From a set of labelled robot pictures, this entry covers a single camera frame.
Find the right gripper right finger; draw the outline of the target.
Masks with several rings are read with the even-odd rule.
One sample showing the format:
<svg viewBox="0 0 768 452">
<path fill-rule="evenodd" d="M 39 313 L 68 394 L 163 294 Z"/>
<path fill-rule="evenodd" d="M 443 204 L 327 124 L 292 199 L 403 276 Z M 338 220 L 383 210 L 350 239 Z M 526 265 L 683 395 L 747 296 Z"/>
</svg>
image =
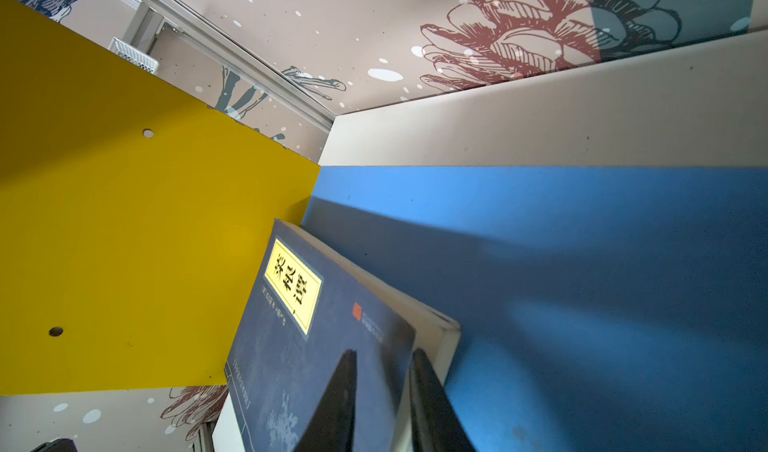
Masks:
<svg viewBox="0 0 768 452">
<path fill-rule="evenodd" d="M 416 349 L 409 367 L 411 436 L 416 452 L 475 452 L 427 354 Z"/>
</svg>

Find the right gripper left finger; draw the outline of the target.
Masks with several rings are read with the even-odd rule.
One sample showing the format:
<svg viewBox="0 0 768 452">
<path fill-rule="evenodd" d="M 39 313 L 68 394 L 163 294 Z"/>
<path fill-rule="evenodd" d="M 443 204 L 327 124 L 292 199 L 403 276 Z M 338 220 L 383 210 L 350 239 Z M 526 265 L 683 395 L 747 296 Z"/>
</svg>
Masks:
<svg viewBox="0 0 768 452">
<path fill-rule="evenodd" d="M 295 452 L 351 452 L 354 444 L 357 353 L 346 350 Z"/>
</svg>

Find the blue book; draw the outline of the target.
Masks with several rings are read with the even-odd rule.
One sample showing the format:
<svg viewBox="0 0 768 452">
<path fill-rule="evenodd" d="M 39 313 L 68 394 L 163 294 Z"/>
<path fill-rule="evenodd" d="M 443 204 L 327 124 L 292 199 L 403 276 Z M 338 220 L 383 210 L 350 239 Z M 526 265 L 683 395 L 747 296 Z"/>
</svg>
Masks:
<svg viewBox="0 0 768 452">
<path fill-rule="evenodd" d="M 355 449 L 409 450 L 411 355 L 424 351 L 445 378 L 460 337 L 455 319 L 276 221 L 225 365 L 244 448 L 294 450 L 352 351 Z"/>
</svg>

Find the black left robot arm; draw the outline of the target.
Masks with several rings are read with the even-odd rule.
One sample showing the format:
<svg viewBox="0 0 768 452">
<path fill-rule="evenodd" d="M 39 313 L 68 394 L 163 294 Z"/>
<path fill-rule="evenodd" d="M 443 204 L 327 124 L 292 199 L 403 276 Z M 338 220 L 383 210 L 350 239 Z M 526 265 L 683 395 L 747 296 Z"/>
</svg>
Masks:
<svg viewBox="0 0 768 452">
<path fill-rule="evenodd" d="M 77 447 L 70 438 L 57 438 L 40 444 L 31 452 L 77 452 Z"/>
</svg>

